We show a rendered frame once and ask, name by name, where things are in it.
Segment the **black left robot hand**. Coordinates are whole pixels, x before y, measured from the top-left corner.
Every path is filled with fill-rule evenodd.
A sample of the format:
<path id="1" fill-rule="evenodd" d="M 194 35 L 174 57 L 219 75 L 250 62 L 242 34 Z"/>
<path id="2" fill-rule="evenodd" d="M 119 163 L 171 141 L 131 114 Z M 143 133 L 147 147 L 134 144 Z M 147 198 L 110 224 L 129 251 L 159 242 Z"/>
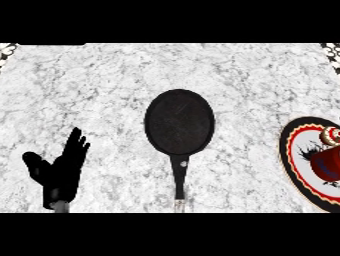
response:
<path id="1" fill-rule="evenodd" d="M 23 161 L 29 168 L 32 179 L 44 187 L 44 207 L 54 210 L 51 204 L 60 200 L 72 201 L 78 195 L 82 168 L 91 143 L 75 128 L 67 139 L 63 154 L 50 163 L 39 154 L 26 152 Z"/>

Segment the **black frying pan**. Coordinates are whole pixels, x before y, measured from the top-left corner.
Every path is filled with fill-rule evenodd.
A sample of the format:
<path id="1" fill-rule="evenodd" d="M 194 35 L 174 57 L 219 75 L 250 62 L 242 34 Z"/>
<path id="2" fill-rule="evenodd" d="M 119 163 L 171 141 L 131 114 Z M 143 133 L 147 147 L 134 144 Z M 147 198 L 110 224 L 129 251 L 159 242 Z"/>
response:
<path id="1" fill-rule="evenodd" d="M 205 150 L 215 134 L 215 113 L 200 94 L 185 89 L 162 93 L 146 113 L 146 134 L 171 157 L 175 178 L 175 212 L 185 212 L 185 178 L 190 157 Z"/>

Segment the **black red white plate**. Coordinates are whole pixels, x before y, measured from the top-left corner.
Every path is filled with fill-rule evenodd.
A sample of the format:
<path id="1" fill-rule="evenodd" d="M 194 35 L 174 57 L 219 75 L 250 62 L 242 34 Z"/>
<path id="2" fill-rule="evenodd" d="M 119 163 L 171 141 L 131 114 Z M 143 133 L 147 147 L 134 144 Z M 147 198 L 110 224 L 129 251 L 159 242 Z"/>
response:
<path id="1" fill-rule="evenodd" d="M 326 127 L 340 129 L 340 125 L 324 118 L 296 118 L 281 132 L 280 158 L 301 194 L 324 211 L 340 213 L 340 180 L 321 179 L 311 166 L 312 156 L 323 150 L 333 149 L 320 139 Z"/>

